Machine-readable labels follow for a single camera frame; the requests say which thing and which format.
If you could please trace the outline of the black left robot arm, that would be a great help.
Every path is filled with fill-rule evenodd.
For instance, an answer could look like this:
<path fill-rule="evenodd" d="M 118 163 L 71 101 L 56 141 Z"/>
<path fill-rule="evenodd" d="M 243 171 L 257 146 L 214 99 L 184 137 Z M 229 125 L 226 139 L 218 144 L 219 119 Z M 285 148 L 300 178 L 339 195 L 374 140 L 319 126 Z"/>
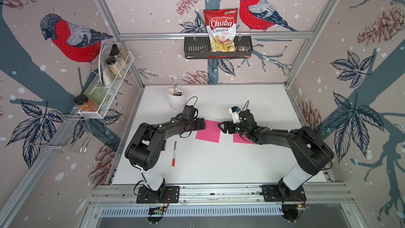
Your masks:
<path fill-rule="evenodd" d="M 127 146 L 124 157 L 140 171 L 145 187 L 162 196 L 166 182 L 157 168 L 157 162 L 166 140 L 175 135 L 201 131 L 205 128 L 203 118 L 185 119 L 180 116 L 161 124 L 142 123 Z"/>

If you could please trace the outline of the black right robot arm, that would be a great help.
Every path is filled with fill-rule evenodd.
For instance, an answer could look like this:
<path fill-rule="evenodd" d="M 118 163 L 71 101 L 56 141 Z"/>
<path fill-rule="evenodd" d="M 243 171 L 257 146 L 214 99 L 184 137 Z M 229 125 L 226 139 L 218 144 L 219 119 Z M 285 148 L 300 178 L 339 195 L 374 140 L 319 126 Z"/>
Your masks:
<path fill-rule="evenodd" d="M 303 126 L 295 130 L 277 130 L 258 126 L 250 110 L 231 109 L 232 121 L 218 124 L 225 134 L 238 134 L 256 145 L 276 145 L 291 149 L 296 159 L 293 168 L 278 182 L 278 195 L 283 201 L 298 199 L 302 185 L 332 164 L 334 154 L 314 130 Z"/>

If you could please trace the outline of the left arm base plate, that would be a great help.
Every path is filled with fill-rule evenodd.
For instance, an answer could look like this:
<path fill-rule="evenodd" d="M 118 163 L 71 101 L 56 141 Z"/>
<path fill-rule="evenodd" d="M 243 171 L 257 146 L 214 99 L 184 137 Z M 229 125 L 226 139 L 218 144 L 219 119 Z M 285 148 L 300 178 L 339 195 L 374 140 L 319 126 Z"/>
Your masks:
<path fill-rule="evenodd" d="M 179 186 L 163 186 L 158 191 L 152 191 L 143 185 L 138 191 L 136 203 L 178 203 L 179 195 Z"/>

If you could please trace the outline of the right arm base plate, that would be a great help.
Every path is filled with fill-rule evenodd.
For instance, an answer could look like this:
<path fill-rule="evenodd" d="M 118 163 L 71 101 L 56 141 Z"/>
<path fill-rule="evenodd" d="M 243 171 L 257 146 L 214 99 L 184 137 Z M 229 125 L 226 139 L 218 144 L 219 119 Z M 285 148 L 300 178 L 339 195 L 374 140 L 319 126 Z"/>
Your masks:
<path fill-rule="evenodd" d="M 307 201 L 303 186 L 291 191 L 287 186 L 280 187 L 278 184 L 264 184 L 261 185 L 261 189 L 260 195 L 263 196 L 265 202 L 292 203 Z"/>

